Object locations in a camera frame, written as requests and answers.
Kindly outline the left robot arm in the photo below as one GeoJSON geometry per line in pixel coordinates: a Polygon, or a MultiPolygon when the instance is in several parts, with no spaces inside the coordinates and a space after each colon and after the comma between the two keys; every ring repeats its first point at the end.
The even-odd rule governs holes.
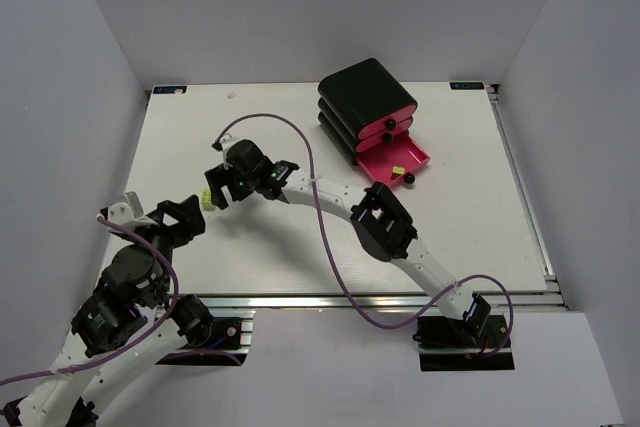
{"type": "Polygon", "coordinates": [[[174,250],[205,231],[197,196],[144,213],[127,192],[98,220],[129,243],[100,274],[51,368],[37,374],[39,384],[2,408],[10,426],[94,426],[158,361],[184,346],[204,346],[213,333],[201,300],[179,296],[171,265],[174,250]]]}

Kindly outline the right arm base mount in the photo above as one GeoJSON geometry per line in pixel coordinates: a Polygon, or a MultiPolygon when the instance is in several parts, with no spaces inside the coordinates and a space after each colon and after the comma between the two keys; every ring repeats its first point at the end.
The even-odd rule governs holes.
{"type": "Polygon", "coordinates": [[[441,316],[419,318],[413,340],[418,346],[420,371],[513,371],[511,340],[493,354],[505,338],[507,327],[503,315],[490,315],[479,336],[473,337],[455,328],[451,319],[441,316]]]}

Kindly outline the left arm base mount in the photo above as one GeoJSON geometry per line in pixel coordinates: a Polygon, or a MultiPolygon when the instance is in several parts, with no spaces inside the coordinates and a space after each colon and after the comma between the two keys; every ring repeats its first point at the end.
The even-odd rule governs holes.
{"type": "Polygon", "coordinates": [[[241,367],[247,357],[242,353],[243,323],[241,317],[212,315],[195,295],[180,298],[170,318],[186,344],[169,353],[157,365],[194,367],[241,367]]]}

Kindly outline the pink drawer with black knob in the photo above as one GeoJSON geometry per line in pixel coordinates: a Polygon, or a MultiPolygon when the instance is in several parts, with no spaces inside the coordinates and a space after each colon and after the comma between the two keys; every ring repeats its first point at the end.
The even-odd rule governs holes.
{"type": "Polygon", "coordinates": [[[362,127],[358,133],[358,138],[366,139],[380,132],[394,133],[407,130],[413,123],[413,114],[416,110],[416,104],[409,104],[394,112],[382,115],[362,127]]]}

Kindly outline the pale yellow small lego brick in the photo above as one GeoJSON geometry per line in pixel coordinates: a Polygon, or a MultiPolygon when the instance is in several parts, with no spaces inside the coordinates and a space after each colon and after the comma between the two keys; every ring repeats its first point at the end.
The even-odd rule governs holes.
{"type": "Polygon", "coordinates": [[[405,175],[405,168],[402,166],[393,166],[391,171],[391,179],[395,180],[405,175]]]}

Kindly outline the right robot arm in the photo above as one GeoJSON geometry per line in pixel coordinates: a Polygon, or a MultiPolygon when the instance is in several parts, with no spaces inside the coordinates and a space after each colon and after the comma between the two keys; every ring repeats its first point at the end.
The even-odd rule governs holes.
{"type": "Polygon", "coordinates": [[[349,223],[362,249],[400,269],[449,320],[455,333],[476,344],[491,307],[457,280],[419,239],[413,219],[385,184],[358,188],[314,177],[297,164],[273,162],[248,139],[226,135],[212,148],[222,163],[205,172],[213,205],[225,209],[256,193],[270,201],[313,207],[349,223]]]}

